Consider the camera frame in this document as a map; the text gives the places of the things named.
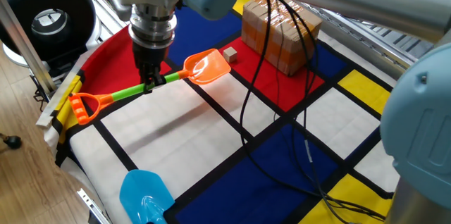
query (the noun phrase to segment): red square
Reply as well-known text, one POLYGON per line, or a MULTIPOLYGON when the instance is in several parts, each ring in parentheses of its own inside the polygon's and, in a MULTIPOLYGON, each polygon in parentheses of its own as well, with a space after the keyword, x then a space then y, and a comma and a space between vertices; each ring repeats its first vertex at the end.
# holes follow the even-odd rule
MULTIPOLYGON (((223 50, 228 47, 233 47, 237 51, 237 60, 231 63, 230 66, 233 70, 243 76, 244 79, 251 82, 257 69, 260 55, 242 42, 241 37, 224 46, 219 51, 222 53, 223 50)), ((313 75, 314 74, 310 72, 310 81, 313 78, 313 75)), ((280 89, 278 106, 283 111, 289 111, 294 105, 303 100, 305 95, 304 89, 306 76, 307 69, 305 67, 300 68, 291 77, 278 72, 280 89)), ((323 83, 324 80, 317 75, 313 86, 311 87, 310 93, 312 93, 323 83)), ((255 87, 273 103, 277 104, 278 87, 276 81, 276 67, 271 65, 267 60, 265 60, 263 65, 261 65, 259 76, 255 82, 255 87)))

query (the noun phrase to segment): wooden floor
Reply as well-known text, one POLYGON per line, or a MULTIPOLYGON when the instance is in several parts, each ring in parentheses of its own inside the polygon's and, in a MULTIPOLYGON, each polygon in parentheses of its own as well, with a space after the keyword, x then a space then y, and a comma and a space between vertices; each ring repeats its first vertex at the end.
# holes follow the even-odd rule
POLYGON ((40 111, 28 69, 0 50, 0 132, 23 140, 18 150, 0 141, 0 223, 87 223, 89 210, 76 194, 82 185, 54 164, 35 126, 40 111))

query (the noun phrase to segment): blue toy shovel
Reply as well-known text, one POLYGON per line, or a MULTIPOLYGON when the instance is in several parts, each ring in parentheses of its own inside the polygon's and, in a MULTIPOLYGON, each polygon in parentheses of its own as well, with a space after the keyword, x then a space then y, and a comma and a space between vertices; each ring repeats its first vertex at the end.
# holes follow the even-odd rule
POLYGON ((175 203, 163 180, 145 170, 125 176, 119 199, 133 224, 167 224, 163 213, 175 203))

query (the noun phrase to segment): cardboard box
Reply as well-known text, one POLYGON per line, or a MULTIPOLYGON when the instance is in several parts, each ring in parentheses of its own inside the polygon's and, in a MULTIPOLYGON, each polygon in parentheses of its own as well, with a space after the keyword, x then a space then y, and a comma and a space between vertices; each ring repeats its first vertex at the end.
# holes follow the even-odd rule
MULTIPOLYGON (((285 1, 301 16, 310 32, 317 39, 322 20, 297 3, 291 0, 285 1)), ((247 46, 260 55, 263 52, 267 22, 268 7, 266 0, 251 0, 245 4, 242 14, 241 38, 247 46)), ((299 19, 297 19, 297 24, 307 47, 307 56, 310 59, 314 54, 314 46, 299 19)), ((278 69, 288 76, 294 75, 306 63, 304 49, 295 23, 284 5, 276 0, 271 0, 271 31, 265 59, 275 67, 278 65, 278 69)))

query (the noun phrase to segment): fabric mat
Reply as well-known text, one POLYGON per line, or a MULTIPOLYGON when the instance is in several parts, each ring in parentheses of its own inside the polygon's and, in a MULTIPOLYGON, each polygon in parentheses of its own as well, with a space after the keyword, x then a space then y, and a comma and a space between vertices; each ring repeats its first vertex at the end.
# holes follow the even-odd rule
MULTIPOLYGON (((165 212, 168 223, 337 223, 319 198, 280 186, 246 157, 238 121, 259 56, 240 39, 239 12, 214 22, 188 8, 176 12, 179 26, 162 73, 179 70, 189 55, 232 46, 238 60, 221 79, 201 87, 187 80, 170 83, 109 106, 85 126, 76 123, 65 98, 55 108, 46 140, 55 145, 56 137, 57 163, 76 160, 113 223, 130 223, 118 195, 123 178, 136 168, 159 174, 175 198, 165 212)), ((306 98, 306 68, 293 77, 279 73, 277 80, 276 69, 264 61, 245 112, 245 139, 268 173, 314 192, 293 162, 295 147, 312 176, 304 145, 308 133, 323 189, 385 215, 399 176, 383 151, 378 126, 394 81, 378 70, 370 73, 348 59, 350 51, 321 36, 327 43, 317 46, 319 66, 306 98), (307 129, 301 126, 306 106, 307 129)), ((139 84, 131 43, 127 28, 107 40, 66 92, 107 94, 139 84)), ((339 213, 347 221, 375 223, 360 213, 339 213)))

